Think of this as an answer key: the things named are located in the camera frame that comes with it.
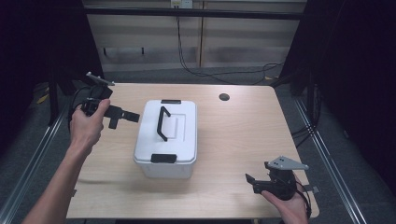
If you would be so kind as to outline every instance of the human arm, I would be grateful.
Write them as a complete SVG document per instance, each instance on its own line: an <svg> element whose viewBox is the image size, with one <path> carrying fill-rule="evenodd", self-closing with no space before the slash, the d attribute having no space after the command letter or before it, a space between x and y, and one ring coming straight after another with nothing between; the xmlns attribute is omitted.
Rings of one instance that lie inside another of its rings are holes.
<svg viewBox="0 0 396 224"><path fill-rule="evenodd" d="M70 122L71 143L64 159L22 223L65 223L79 172L100 138L103 116L109 105L108 99L103 100L90 117L79 108L74 112Z"/></svg>
<svg viewBox="0 0 396 224"><path fill-rule="evenodd" d="M297 190L303 192L303 187L297 184ZM283 221L286 224L307 224L308 217L306 215L305 201L303 197L294 193L293 197L287 201L278 199L274 194L263 190L262 196L271 204L273 204L282 216Z"/></svg>

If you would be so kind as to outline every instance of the light wood tabletop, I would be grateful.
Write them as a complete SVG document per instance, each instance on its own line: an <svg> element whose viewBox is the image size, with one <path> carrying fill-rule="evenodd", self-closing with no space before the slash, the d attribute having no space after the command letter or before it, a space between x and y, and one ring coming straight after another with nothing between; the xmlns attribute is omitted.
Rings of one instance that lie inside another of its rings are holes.
<svg viewBox="0 0 396 224"><path fill-rule="evenodd" d="M197 160L189 179L147 178L134 162L140 123L109 119L76 184L68 218L261 218L279 217L245 179L269 180L265 161L300 161L276 93L271 87L121 84L110 87L111 104L143 115L149 100L197 105ZM227 93L228 101L219 96ZM304 171L295 174L308 184ZM310 193L312 217L318 215Z"/></svg>

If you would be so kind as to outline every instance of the forearm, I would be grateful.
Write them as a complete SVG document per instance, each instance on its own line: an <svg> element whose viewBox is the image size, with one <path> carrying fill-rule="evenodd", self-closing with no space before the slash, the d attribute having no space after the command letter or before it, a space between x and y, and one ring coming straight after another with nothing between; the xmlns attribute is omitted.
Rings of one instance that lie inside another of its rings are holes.
<svg viewBox="0 0 396 224"><path fill-rule="evenodd" d="M64 223L79 172L86 156L69 148L44 193L23 223Z"/></svg>

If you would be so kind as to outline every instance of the box lid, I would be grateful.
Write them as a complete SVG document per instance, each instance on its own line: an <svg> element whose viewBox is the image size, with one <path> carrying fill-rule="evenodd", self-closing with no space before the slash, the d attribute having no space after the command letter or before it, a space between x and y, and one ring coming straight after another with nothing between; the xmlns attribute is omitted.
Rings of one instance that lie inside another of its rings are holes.
<svg viewBox="0 0 396 224"><path fill-rule="evenodd" d="M196 104L191 101L148 101L140 123L134 160L143 163L194 162L197 145L196 110Z"/></svg>

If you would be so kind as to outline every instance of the white storage box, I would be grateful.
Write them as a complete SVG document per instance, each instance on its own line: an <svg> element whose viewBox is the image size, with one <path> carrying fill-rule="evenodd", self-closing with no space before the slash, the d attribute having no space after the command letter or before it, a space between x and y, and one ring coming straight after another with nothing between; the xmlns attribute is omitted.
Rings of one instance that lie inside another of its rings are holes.
<svg viewBox="0 0 396 224"><path fill-rule="evenodd" d="M134 149L134 161L142 168L145 176L190 178L196 155L195 103L179 100L148 101Z"/></svg>

